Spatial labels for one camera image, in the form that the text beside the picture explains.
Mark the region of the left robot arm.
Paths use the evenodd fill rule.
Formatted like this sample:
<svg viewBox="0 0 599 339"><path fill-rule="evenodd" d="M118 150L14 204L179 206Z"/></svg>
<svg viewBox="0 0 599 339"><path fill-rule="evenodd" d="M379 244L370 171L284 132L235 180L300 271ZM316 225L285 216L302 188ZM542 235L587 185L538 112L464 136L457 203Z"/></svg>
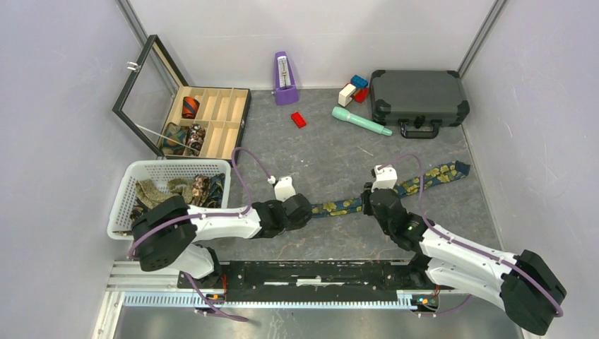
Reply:
<svg viewBox="0 0 599 339"><path fill-rule="evenodd" d="M285 201L254 202L241 208L201 208L181 196L167 199L132 224L131 258L141 270L175 268L204 287L215 287L222 269L212 249L199 241L219 238L271 239L298 230L313 216L312 205L302 194Z"/></svg>

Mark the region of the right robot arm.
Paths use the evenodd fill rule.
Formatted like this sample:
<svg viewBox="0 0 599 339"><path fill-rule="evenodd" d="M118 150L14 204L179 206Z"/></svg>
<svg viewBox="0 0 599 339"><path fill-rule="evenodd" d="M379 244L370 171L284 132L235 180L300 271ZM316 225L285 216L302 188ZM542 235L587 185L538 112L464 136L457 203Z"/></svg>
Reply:
<svg viewBox="0 0 599 339"><path fill-rule="evenodd" d="M367 182L362 211L399 248L414 253L408 279L417 288L452 287L497 306L523 330L546 335L567 291L543 258L491 249L408 212L393 189Z"/></svg>

